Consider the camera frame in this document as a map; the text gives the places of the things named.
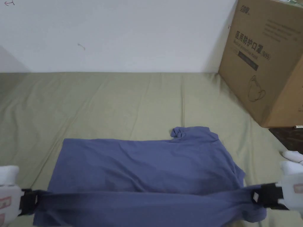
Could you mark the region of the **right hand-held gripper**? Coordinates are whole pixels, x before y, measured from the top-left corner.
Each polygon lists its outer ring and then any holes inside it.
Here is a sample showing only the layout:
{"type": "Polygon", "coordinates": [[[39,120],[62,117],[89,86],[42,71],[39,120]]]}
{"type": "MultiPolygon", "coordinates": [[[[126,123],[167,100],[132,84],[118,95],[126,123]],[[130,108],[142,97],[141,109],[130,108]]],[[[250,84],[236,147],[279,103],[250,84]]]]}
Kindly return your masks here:
{"type": "Polygon", "coordinates": [[[303,212],[303,155],[297,151],[283,151],[287,161],[281,162],[283,176],[278,183],[263,184],[251,191],[254,204],[273,210],[303,212]]]}

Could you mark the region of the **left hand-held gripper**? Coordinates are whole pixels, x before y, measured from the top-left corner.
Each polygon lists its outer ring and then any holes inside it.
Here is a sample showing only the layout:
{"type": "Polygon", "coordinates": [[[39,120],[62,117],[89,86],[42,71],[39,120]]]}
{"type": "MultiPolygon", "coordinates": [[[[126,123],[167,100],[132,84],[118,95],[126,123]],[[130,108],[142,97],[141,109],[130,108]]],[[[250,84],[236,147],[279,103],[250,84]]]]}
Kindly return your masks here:
{"type": "MultiPolygon", "coordinates": [[[[23,212],[21,201],[25,192],[16,184],[18,166],[0,166],[0,226],[7,227],[23,212]]],[[[39,203],[37,190],[28,189],[28,215],[32,215],[39,203]]]]}

